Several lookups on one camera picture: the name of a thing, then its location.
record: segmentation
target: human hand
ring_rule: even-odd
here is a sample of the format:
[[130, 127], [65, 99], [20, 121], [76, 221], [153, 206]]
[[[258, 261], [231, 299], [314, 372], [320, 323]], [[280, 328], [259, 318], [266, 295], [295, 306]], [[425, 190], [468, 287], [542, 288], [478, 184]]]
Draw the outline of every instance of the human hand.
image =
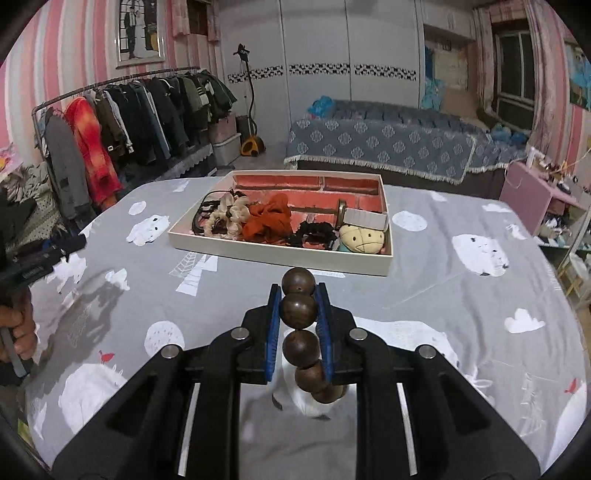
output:
[[[12, 308], [0, 306], [0, 327], [8, 327], [15, 339], [14, 348], [23, 360], [29, 360], [37, 347], [33, 304], [28, 288], [12, 296]], [[9, 362], [8, 352], [0, 342], [0, 362]]]

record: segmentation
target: wooden bead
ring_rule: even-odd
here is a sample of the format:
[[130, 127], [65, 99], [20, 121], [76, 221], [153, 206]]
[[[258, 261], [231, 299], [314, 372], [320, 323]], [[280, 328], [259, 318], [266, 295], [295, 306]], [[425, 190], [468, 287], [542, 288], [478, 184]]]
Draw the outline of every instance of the wooden bead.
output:
[[328, 385], [318, 393], [312, 393], [312, 398], [318, 403], [332, 403], [345, 393], [344, 385]]
[[309, 295], [288, 293], [279, 304], [279, 315], [288, 327], [302, 330], [316, 321], [318, 305]]
[[320, 358], [320, 343], [308, 330], [295, 330], [283, 340], [285, 359], [298, 368], [308, 368]]
[[298, 368], [295, 371], [295, 384], [304, 392], [317, 393], [327, 387], [322, 361], [317, 361], [308, 368]]
[[285, 295], [290, 293], [312, 295], [315, 288], [316, 279], [305, 268], [294, 267], [288, 270], [281, 279], [281, 289]]

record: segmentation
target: wardrobe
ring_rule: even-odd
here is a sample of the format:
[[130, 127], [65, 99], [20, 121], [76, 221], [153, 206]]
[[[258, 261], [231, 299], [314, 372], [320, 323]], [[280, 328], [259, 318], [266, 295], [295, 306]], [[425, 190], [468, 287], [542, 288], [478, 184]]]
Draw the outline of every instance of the wardrobe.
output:
[[428, 0], [220, 0], [226, 83], [246, 115], [250, 87], [238, 44], [250, 50], [254, 119], [268, 145], [322, 95], [418, 107], [424, 92]]

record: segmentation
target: red dress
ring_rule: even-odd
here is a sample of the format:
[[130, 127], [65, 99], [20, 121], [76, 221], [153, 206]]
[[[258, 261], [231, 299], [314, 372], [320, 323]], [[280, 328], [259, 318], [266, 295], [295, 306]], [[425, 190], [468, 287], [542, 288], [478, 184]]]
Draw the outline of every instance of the red dress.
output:
[[78, 97], [68, 106], [64, 117], [70, 124], [84, 158], [86, 183], [92, 201], [101, 205], [122, 188], [111, 157], [100, 142], [100, 124], [85, 98]]

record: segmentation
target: orange scrunchie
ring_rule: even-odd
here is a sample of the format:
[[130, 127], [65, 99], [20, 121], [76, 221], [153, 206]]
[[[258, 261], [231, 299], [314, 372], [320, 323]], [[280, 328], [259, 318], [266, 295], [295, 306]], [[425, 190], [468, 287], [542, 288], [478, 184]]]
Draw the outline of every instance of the orange scrunchie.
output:
[[247, 242], [273, 244], [292, 234], [291, 210], [285, 193], [273, 195], [265, 205], [251, 205], [249, 211], [251, 216], [242, 227], [242, 235]]

